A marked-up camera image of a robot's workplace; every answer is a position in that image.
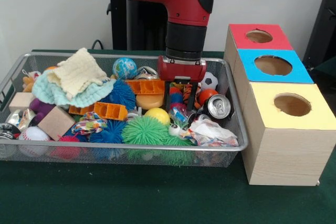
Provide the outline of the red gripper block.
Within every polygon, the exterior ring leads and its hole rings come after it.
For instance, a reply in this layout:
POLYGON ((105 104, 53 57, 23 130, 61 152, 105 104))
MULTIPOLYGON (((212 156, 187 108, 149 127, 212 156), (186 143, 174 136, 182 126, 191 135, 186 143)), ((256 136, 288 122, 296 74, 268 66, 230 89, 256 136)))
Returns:
POLYGON ((171 82, 187 81, 192 85, 190 96, 187 103, 187 110, 191 111, 194 106, 197 92, 197 82, 201 82, 206 72, 206 61, 183 61, 159 56, 157 61, 157 72, 161 80, 165 81, 165 109, 170 110, 170 86, 171 82))

